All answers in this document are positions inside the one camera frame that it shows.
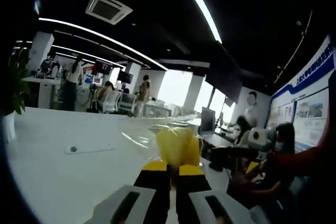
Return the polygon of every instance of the plastic bag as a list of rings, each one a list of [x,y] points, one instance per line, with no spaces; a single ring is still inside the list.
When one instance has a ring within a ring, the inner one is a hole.
[[[199,165],[200,144],[193,129],[149,122],[153,120],[134,121],[132,127],[121,129],[121,134],[146,159],[161,159],[173,168],[184,164]]]

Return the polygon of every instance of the white pillar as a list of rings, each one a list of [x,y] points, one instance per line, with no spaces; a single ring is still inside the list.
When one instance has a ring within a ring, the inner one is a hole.
[[[186,110],[194,110],[198,94],[201,90],[201,86],[203,83],[204,76],[195,76],[193,75],[187,96],[184,101],[183,108]]]
[[[140,70],[141,70],[141,66],[139,64],[128,62],[126,65],[125,72],[133,75],[132,82],[130,84],[126,84],[126,88],[130,90],[130,94],[133,93],[135,83],[136,83],[136,80],[138,79]]]
[[[29,51],[30,60],[27,64],[27,69],[37,70],[41,63],[47,58],[47,55],[54,42],[54,36],[52,34],[37,32],[32,47]]]

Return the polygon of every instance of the face mask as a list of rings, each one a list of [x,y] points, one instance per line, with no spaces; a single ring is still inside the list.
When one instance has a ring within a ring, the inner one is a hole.
[[[274,150],[275,150],[276,152],[279,152],[280,150],[282,150],[282,148],[283,148],[283,143],[275,142]]]

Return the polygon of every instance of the yellow sponge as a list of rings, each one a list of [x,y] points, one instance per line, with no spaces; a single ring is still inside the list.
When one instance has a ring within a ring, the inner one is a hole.
[[[156,143],[161,159],[174,168],[200,163],[198,138],[190,128],[162,129],[156,135]]]

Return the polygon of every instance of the chair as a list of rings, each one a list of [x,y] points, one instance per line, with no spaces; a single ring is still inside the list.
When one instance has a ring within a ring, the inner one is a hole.
[[[118,110],[118,100],[120,98],[121,92],[118,91],[110,91],[105,100],[102,101],[98,101],[99,105],[102,107],[102,112],[106,113],[106,112],[115,112]]]
[[[118,103],[118,110],[124,110],[134,114],[136,100],[137,100],[136,95],[122,93],[120,102]]]

